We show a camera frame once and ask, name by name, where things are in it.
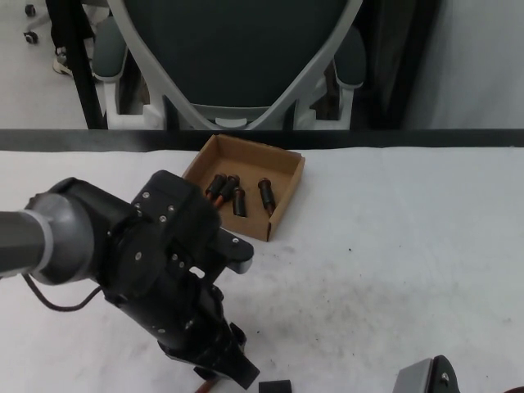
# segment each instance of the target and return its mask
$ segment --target black pants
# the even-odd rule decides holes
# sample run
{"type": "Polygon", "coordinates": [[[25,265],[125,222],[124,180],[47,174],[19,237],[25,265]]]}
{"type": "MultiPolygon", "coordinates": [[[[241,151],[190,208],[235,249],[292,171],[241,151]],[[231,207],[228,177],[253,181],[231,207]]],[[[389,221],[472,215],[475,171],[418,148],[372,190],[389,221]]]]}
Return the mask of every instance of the black pants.
{"type": "MultiPolygon", "coordinates": [[[[63,7],[63,0],[46,0],[46,5],[51,20],[57,20],[57,18],[60,18],[60,7],[63,7]]],[[[71,2],[71,18],[75,21],[75,25],[83,39],[94,38],[94,33],[89,24],[88,16],[85,15],[80,0],[74,0],[71,2]]],[[[64,33],[61,31],[62,29],[57,28],[55,25],[51,26],[51,38],[55,47],[64,47],[66,45],[64,33]]]]}

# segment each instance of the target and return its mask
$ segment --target gray chair backrest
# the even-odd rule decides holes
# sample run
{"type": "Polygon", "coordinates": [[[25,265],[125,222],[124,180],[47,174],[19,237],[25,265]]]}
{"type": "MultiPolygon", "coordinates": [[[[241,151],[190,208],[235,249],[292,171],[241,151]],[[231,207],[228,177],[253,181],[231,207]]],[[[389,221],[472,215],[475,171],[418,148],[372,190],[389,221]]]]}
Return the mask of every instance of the gray chair backrest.
{"type": "Polygon", "coordinates": [[[247,129],[282,115],[322,75],[361,2],[109,0],[148,84],[158,73],[155,88],[211,129],[190,103],[269,107],[247,129]]]}
{"type": "Polygon", "coordinates": [[[347,0],[124,0],[193,104],[271,106],[328,40],[347,0]]]}

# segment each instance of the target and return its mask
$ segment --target person's foot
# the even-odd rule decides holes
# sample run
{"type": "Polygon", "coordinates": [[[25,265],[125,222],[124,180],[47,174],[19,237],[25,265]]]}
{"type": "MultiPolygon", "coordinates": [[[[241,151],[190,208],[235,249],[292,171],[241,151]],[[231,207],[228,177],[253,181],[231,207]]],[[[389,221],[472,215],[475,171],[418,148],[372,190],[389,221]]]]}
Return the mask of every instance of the person's foot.
{"type": "MultiPolygon", "coordinates": [[[[86,52],[89,58],[89,65],[92,66],[92,57],[93,57],[93,45],[88,45],[86,42],[86,52]]],[[[61,75],[73,76],[73,71],[67,65],[67,55],[66,49],[64,47],[59,47],[55,51],[55,60],[52,62],[52,68],[55,72],[61,75]]]]}
{"type": "Polygon", "coordinates": [[[52,68],[58,74],[73,76],[69,66],[67,65],[66,49],[59,47],[56,51],[55,60],[52,63],[52,68]]]}

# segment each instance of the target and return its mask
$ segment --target chair wheel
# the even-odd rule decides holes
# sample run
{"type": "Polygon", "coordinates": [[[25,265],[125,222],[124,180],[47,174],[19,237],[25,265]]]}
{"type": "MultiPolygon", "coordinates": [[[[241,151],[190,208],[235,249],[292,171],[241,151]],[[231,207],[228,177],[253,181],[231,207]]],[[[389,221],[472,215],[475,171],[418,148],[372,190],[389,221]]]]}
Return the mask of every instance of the chair wheel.
{"type": "Polygon", "coordinates": [[[24,33],[25,41],[27,41],[30,44],[35,45],[38,43],[38,35],[34,31],[28,31],[24,33]]]}
{"type": "Polygon", "coordinates": [[[36,15],[36,9],[34,8],[33,4],[28,4],[27,6],[25,6],[24,11],[29,18],[34,18],[34,16],[36,15]]]}

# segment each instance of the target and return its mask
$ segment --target white wall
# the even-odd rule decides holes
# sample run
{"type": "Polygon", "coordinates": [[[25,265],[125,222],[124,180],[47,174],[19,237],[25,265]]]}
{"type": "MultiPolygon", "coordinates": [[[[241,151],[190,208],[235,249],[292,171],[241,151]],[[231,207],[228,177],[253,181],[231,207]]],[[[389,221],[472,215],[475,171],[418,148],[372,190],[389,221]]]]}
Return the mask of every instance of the white wall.
{"type": "Polygon", "coordinates": [[[524,128],[524,0],[443,0],[405,127],[524,128]]]}

